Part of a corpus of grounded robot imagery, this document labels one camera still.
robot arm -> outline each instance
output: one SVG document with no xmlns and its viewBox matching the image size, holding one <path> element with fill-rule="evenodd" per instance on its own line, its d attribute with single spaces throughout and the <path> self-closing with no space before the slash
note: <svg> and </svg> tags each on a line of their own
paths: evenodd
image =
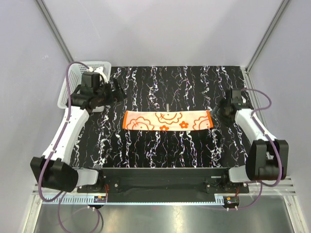
<svg viewBox="0 0 311 233">
<path fill-rule="evenodd" d="M 243 102 L 241 90 L 227 90 L 226 98 L 220 101 L 212 114 L 217 114 L 227 126 L 237 123 L 250 141 L 251 149 L 245 165 L 229 170 L 229 181 L 242 183 L 258 180 L 276 180 L 279 174 L 278 162 L 269 137 L 275 144 L 282 162 L 282 179 L 286 177 L 289 146 L 285 140 L 278 140 L 252 114 L 252 106 Z"/>
<path fill-rule="evenodd" d="M 104 79 L 103 83 L 100 82 L 100 77 Z M 114 90 L 112 91 L 111 84 L 100 72 L 85 72 L 82 74 L 81 85 L 78 85 L 70 96 L 72 106 L 69 121 L 67 121 L 69 112 L 69 108 L 67 108 L 49 147 L 44 151 L 41 158 L 33 157 L 30 163 L 35 178 L 39 182 L 43 165 L 52 153 L 52 157 L 44 171 L 42 187 L 71 192 L 77 186 L 99 185 L 97 170 L 71 168 L 69 163 L 74 144 L 82 127 L 87 122 L 89 114 L 94 110 L 98 111 L 104 105 L 113 104 L 126 98 L 118 81 L 114 79 L 113 84 Z"/>
</svg>

orange flower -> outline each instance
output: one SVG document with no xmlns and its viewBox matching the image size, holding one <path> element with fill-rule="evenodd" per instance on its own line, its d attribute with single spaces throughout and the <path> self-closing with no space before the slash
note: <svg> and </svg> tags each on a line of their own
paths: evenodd
<svg viewBox="0 0 311 233">
<path fill-rule="evenodd" d="M 169 127 L 166 127 L 165 125 L 163 125 L 160 127 L 160 130 L 167 131 L 169 130 Z"/>
<path fill-rule="evenodd" d="M 186 128 L 188 128 L 188 125 L 189 125 L 189 124 L 183 121 L 183 122 L 181 122 L 179 125 L 180 125 L 180 127 L 181 127 L 182 129 L 186 129 Z"/>
</svg>

orange floral pattern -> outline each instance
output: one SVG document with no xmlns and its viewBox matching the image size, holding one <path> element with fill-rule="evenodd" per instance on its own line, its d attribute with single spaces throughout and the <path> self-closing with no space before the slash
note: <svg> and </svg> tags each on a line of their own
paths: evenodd
<svg viewBox="0 0 311 233">
<path fill-rule="evenodd" d="M 132 112 L 126 111 L 123 129 L 154 131 L 206 130 L 213 127 L 209 111 Z"/>
<path fill-rule="evenodd" d="M 163 131 L 167 131 L 169 130 L 170 128 L 169 127 L 166 127 L 166 125 L 163 125 L 160 127 L 160 130 L 163 130 Z"/>
<path fill-rule="evenodd" d="M 188 128 L 188 125 L 189 125 L 189 124 L 183 121 L 183 122 L 181 122 L 179 125 L 180 125 L 180 127 L 181 127 L 182 129 L 186 129 L 186 128 Z"/>
</svg>

orange stripe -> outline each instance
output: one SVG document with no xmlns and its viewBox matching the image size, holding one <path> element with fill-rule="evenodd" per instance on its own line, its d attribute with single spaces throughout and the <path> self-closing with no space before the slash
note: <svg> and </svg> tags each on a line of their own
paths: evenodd
<svg viewBox="0 0 311 233">
<path fill-rule="evenodd" d="M 125 112 L 125 115 L 124 115 L 124 119 L 123 119 L 123 129 L 126 129 L 126 119 L 127 119 L 127 113 L 128 111 Z"/>
<path fill-rule="evenodd" d="M 206 111 L 206 112 L 207 112 L 207 116 L 208 116 L 208 118 L 209 118 L 209 123 L 210 123 L 210 127 L 209 127 L 209 129 L 210 129 L 210 128 L 213 128 L 213 127 L 214 127 L 214 125 L 213 125 L 212 118 L 210 117 L 209 111 Z"/>
</svg>

metal beam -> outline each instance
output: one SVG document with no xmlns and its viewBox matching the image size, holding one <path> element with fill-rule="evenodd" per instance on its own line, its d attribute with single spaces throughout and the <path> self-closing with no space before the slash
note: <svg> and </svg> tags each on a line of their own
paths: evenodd
<svg viewBox="0 0 311 233">
<path fill-rule="evenodd" d="M 252 69 L 252 67 L 254 66 L 254 63 L 256 62 L 257 58 L 259 57 L 263 47 L 265 46 L 265 44 L 267 43 L 272 31 L 274 30 L 274 28 L 276 27 L 277 23 L 279 22 L 279 20 L 281 19 L 283 13 L 285 12 L 287 6 L 289 5 L 289 3 L 291 2 L 291 0 L 283 0 L 282 3 L 280 4 L 278 10 L 276 11 L 276 14 L 274 15 L 268 29 L 266 30 L 263 38 L 261 39 L 261 42 L 259 43 L 252 59 L 250 60 L 249 64 L 246 67 L 246 71 L 247 73 L 249 73 Z"/>
<path fill-rule="evenodd" d="M 71 53 L 69 52 L 68 48 L 67 48 L 67 45 L 65 44 L 65 41 L 63 39 L 63 37 L 61 36 L 50 12 L 48 11 L 45 3 L 43 0 L 35 0 L 35 3 L 37 4 L 39 10 L 41 11 L 47 25 L 49 26 L 52 34 L 54 35 L 60 49 L 62 50 L 65 58 L 67 59 L 67 61 L 70 63 L 70 62 L 73 62 L 73 57 L 71 55 Z"/>
</svg>

